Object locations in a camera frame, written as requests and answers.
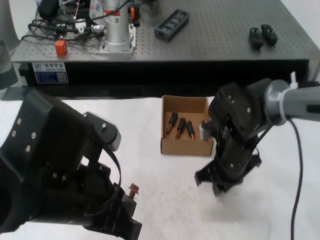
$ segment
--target blue label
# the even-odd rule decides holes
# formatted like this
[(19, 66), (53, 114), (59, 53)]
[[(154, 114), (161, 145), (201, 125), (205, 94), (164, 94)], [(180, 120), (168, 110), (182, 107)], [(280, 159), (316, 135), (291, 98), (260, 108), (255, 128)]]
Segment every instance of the blue label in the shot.
[(36, 81), (39, 84), (68, 84), (65, 71), (35, 71)]

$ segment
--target white cloth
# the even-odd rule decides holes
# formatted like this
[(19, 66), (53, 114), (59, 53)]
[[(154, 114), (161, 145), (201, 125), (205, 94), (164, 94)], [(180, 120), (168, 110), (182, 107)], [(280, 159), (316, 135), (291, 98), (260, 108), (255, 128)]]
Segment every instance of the white cloth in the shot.
[[(299, 155), (289, 123), (275, 126), (258, 145), (262, 164), (227, 194), (215, 198), (211, 184), (197, 187), (195, 172), (210, 157), (162, 155), (160, 98), (66, 100), (80, 113), (94, 112), (113, 123), (122, 135), (117, 152), (122, 187), (135, 183), (133, 218), (143, 224), (139, 240), (284, 240), (290, 239), (291, 213), (299, 178)], [(0, 101), (0, 145), (7, 138), (21, 101)], [(304, 157), (304, 176), (295, 219), (296, 240), (320, 236), (320, 124), (295, 120)], [(108, 155), (100, 162), (119, 174)], [(0, 240), (115, 240), (82, 226), (26, 223)]]

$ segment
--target white plastic part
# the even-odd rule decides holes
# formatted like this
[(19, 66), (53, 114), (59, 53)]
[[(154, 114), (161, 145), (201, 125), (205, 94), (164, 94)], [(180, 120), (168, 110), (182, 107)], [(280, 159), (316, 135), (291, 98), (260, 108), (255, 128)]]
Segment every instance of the white plastic part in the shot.
[(285, 122), (287, 121), (287, 118), (286, 118), (285, 109), (284, 109), (284, 97), (285, 97), (285, 95), (286, 95), (286, 93), (287, 93), (288, 91), (298, 88), (298, 83), (297, 83), (296, 72), (295, 72), (295, 71), (293, 71), (293, 72), (291, 73), (290, 78), (291, 78), (290, 88), (284, 90), (284, 91), (281, 93), (281, 96), (280, 96), (280, 99), (279, 99), (279, 111), (280, 111), (280, 116), (281, 116), (281, 118), (282, 118)]

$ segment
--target copper connector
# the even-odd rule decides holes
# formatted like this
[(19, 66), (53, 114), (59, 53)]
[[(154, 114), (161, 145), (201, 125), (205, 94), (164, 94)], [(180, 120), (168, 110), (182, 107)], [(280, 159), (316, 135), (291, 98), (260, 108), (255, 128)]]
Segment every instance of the copper connector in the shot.
[(139, 187), (133, 183), (131, 183), (131, 186), (129, 187), (130, 193), (129, 193), (129, 198), (134, 199), (136, 194), (139, 194)]

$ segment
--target cardboard box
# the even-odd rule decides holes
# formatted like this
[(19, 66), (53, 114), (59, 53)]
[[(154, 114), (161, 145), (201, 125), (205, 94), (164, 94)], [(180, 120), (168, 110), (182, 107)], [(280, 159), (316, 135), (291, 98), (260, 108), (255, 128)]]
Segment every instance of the cardboard box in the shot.
[[(206, 97), (181, 97), (164, 95), (162, 97), (161, 121), (161, 153), (175, 155), (210, 156), (214, 145), (213, 140), (201, 140), (199, 125), (201, 120), (208, 121), (209, 102)], [(178, 119), (167, 134), (172, 112), (178, 113)], [(181, 117), (192, 122), (195, 140), (192, 140), (185, 128), (176, 140), (177, 127)]]

